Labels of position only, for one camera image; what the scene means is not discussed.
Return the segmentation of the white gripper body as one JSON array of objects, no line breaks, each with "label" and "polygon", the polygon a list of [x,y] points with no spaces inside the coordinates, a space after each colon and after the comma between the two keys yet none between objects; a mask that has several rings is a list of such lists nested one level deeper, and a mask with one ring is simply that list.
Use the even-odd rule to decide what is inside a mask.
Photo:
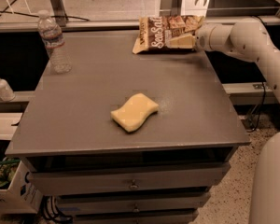
[{"label": "white gripper body", "polygon": [[204,24],[195,32],[195,48],[204,51],[227,52],[232,48],[231,25]]}]

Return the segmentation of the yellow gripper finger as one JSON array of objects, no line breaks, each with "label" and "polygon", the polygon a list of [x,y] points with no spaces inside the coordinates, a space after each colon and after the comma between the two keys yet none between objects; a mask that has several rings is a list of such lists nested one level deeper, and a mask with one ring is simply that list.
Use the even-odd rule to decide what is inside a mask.
[{"label": "yellow gripper finger", "polygon": [[192,34],[177,36],[169,41],[171,49],[193,49],[194,46],[195,37]]}]

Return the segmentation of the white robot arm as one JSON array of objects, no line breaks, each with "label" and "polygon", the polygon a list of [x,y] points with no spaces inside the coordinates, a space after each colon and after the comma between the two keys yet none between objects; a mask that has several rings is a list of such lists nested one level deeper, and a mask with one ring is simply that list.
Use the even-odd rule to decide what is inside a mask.
[{"label": "white robot arm", "polygon": [[[169,42],[171,49],[220,51],[253,62],[280,104],[280,50],[262,22],[245,18],[233,25],[205,23]],[[255,169],[249,224],[280,224],[280,132],[262,148]]]}]

